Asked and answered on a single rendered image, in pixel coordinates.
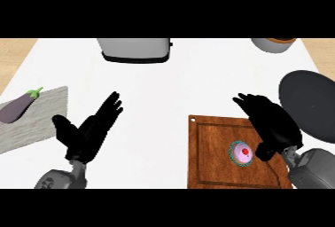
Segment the dark grey pan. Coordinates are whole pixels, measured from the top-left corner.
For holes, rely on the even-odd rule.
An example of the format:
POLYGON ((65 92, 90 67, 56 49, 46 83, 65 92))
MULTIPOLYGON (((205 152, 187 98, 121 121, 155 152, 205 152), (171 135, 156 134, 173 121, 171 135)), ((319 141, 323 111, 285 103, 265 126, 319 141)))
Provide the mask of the dark grey pan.
POLYGON ((295 70, 282 78, 279 99, 299 129, 335 144, 335 82, 323 74, 295 70))

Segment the pink cupcake with cherry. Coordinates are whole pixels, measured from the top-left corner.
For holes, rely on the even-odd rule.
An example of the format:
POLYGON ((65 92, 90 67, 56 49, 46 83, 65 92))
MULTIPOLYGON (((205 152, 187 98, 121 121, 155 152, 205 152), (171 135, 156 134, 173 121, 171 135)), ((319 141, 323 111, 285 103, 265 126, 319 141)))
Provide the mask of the pink cupcake with cherry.
POLYGON ((246 142, 236 140, 229 146, 227 154, 230 160, 239 167, 249 166, 254 159, 254 152, 246 142))

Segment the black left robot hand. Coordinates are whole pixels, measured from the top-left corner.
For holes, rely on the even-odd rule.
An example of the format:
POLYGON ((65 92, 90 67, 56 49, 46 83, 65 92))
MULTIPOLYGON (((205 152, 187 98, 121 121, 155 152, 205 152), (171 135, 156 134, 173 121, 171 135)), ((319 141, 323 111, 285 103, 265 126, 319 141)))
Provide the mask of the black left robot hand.
POLYGON ((122 112, 119 93, 113 91, 97 112, 87 117, 80 127, 59 114, 52 117, 56 139, 66 146, 68 160, 87 164, 96 158, 109 129, 122 112))

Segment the purple eggplant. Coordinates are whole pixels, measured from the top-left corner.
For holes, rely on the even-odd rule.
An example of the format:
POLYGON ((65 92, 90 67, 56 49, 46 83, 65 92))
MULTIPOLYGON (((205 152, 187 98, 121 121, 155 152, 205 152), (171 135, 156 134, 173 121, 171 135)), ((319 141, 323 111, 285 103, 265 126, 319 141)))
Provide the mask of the purple eggplant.
POLYGON ((13 123, 26 112, 32 102, 40 97, 41 87, 35 90, 28 90, 26 93, 7 103, 7 105, 0 109, 0 122, 13 123))

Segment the grey pot with brown rim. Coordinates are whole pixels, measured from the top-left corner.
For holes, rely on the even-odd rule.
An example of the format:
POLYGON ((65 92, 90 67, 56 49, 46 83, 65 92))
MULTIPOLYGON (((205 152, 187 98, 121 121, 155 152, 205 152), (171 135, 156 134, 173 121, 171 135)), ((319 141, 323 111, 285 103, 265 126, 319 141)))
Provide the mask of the grey pot with brown rim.
POLYGON ((252 38, 254 45, 268 53, 283 53, 292 46, 294 38, 252 38))

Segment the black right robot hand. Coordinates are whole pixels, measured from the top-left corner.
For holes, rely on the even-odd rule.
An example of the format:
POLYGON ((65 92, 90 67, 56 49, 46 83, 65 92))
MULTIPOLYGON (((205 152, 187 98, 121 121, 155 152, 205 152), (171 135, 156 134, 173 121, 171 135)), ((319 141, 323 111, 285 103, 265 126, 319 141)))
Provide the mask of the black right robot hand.
POLYGON ((233 101, 261 138, 255 151, 260 160, 268 161, 274 153, 282 153, 289 147, 299 149, 304 145, 301 130, 283 108, 261 95, 239 93, 233 101))

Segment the brown wooden cutting board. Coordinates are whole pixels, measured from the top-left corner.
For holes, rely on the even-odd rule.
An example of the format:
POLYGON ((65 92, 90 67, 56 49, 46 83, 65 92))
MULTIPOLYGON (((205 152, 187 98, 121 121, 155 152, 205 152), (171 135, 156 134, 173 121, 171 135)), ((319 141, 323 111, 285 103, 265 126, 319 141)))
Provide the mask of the brown wooden cutting board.
POLYGON ((252 157, 240 167, 229 155, 235 142, 255 152, 261 142, 251 122, 243 118, 189 116, 189 188, 292 189, 288 168, 279 154, 263 162, 252 157))

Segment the grey toaster appliance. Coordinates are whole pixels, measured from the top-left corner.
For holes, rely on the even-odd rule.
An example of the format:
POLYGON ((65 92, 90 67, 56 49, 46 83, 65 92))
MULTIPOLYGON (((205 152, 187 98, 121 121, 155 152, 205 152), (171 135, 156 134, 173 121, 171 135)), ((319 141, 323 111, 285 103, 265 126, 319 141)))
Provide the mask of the grey toaster appliance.
POLYGON ((99 38, 106 61, 133 64, 164 63, 173 42, 168 38, 99 38))

